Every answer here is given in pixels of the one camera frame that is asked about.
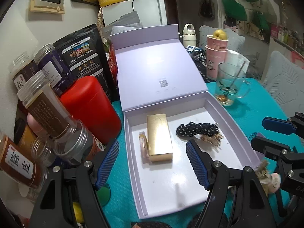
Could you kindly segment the red plastic canister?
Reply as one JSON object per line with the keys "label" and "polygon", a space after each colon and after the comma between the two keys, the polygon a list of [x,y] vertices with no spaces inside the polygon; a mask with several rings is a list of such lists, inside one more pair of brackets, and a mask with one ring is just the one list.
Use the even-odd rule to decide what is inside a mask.
{"label": "red plastic canister", "polygon": [[69,114],[82,121],[104,145],[119,135],[121,120],[95,77],[85,76],[76,80],[61,95],[60,101]]}

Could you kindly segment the clear jar red powder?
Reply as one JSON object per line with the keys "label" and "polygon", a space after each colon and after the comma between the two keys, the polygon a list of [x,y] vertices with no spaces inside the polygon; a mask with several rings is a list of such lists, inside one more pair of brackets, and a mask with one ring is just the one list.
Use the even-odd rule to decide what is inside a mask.
{"label": "clear jar red powder", "polygon": [[81,121],[76,120],[75,123],[76,127],[55,140],[53,151],[69,164],[80,165],[85,161],[91,161],[99,151],[104,151],[105,145]]}

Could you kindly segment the clear jar white label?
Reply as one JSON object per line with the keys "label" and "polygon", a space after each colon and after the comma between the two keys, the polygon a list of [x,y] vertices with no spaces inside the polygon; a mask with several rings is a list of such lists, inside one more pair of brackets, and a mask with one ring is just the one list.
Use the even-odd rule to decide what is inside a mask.
{"label": "clear jar white label", "polygon": [[9,67],[11,79],[18,91],[38,71],[35,61],[30,60],[26,51],[14,59]]}

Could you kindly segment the black polka dot scrunchie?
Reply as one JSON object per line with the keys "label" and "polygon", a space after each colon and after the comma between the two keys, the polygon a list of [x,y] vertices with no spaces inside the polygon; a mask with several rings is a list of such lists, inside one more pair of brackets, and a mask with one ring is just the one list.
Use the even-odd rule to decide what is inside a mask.
{"label": "black polka dot scrunchie", "polygon": [[190,122],[187,125],[181,124],[176,129],[176,134],[181,137],[193,137],[194,135],[213,137],[214,135],[219,134],[219,128],[215,123]]}

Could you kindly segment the green label dark jar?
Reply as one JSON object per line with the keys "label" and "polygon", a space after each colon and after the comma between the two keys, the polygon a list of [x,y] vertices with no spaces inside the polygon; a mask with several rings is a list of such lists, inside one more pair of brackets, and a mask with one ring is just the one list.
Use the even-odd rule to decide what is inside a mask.
{"label": "green label dark jar", "polygon": [[108,204],[111,198],[111,189],[108,183],[106,183],[104,186],[102,186],[97,192],[97,197],[99,200],[99,204],[101,207],[104,207]]}

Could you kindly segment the pink oval hair clip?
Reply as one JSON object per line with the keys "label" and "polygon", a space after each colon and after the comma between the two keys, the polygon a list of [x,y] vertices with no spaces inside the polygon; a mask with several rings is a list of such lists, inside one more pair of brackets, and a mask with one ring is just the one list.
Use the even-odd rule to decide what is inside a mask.
{"label": "pink oval hair clip", "polygon": [[281,177],[278,173],[274,172],[269,177],[269,183],[267,185],[268,192],[274,194],[279,190],[281,184]]}

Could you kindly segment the white thermos bottle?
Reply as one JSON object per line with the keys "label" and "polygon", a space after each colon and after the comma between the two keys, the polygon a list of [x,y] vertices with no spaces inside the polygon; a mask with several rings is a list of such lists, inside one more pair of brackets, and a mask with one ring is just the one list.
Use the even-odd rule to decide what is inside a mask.
{"label": "white thermos bottle", "polygon": [[183,46],[194,46],[196,47],[196,32],[193,24],[187,23],[184,26],[184,30],[182,31],[182,35],[180,36]]}

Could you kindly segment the clear jar orange peel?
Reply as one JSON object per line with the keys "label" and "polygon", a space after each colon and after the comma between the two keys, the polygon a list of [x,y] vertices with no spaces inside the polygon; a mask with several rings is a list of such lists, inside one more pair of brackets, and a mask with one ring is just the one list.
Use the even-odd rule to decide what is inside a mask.
{"label": "clear jar orange peel", "polygon": [[18,183],[38,189],[46,181],[47,169],[26,156],[3,131],[1,131],[1,170]]}

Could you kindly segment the pink paper cup stack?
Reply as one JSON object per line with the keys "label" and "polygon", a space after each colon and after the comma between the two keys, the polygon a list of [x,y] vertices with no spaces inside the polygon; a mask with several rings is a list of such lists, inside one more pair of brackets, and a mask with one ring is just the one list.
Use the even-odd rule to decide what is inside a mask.
{"label": "pink paper cup stack", "polygon": [[214,38],[207,35],[207,44],[205,46],[207,58],[207,77],[217,79],[218,68],[225,61],[227,46],[229,40]]}

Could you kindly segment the gold rectangular box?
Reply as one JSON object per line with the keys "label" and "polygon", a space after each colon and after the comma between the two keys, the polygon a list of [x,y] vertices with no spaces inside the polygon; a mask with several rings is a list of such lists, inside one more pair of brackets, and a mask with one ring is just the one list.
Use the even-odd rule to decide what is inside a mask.
{"label": "gold rectangular box", "polygon": [[148,156],[151,162],[173,159],[173,146],[166,114],[147,116]]}

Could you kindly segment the grey leaf pattern chair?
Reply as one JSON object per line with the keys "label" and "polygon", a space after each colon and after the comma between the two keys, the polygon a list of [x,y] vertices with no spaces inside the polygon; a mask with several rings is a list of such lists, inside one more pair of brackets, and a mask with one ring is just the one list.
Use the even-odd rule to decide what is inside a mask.
{"label": "grey leaf pattern chair", "polygon": [[303,113],[303,69],[279,51],[273,51],[262,86],[281,107],[287,117]]}

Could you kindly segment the yellow lemon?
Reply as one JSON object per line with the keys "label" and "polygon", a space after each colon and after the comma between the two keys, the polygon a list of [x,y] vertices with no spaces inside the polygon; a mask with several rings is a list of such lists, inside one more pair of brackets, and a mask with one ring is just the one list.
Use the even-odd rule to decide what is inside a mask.
{"label": "yellow lemon", "polygon": [[74,209],[74,215],[76,218],[77,223],[84,223],[84,217],[81,210],[81,206],[78,202],[73,202],[73,209]]}

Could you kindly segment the beige hair claw clip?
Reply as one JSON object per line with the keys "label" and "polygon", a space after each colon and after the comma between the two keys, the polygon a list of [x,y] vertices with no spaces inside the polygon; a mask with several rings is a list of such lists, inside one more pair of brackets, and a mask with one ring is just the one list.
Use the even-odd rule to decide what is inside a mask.
{"label": "beige hair claw clip", "polygon": [[269,165],[269,162],[267,160],[263,160],[256,168],[255,168],[255,174],[262,185],[262,188],[268,196],[269,194],[269,184],[272,181],[271,174],[269,173],[267,166]]}

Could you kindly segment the black snack pouch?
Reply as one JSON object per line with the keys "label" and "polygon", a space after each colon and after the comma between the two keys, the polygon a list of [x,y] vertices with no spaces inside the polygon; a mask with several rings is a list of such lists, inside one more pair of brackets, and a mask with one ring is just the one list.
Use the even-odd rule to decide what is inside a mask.
{"label": "black snack pouch", "polygon": [[64,36],[53,46],[75,80],[93,76],[111,102],[118,100],[116,84],[96,24]]}

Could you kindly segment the small gold metal hair clip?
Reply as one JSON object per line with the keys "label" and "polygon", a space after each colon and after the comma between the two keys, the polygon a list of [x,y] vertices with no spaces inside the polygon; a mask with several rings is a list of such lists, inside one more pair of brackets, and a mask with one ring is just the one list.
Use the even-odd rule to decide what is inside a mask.
{"label": "small gold metal hair clip", "polygon": [[209,135],[201,135],[200,139],[204,142],[208,142],[209,144],[212,144],[213,146],[219,147],[221,145],[221,140],[223,139],[223,135],[220,133],[214,134],[212,136]]}

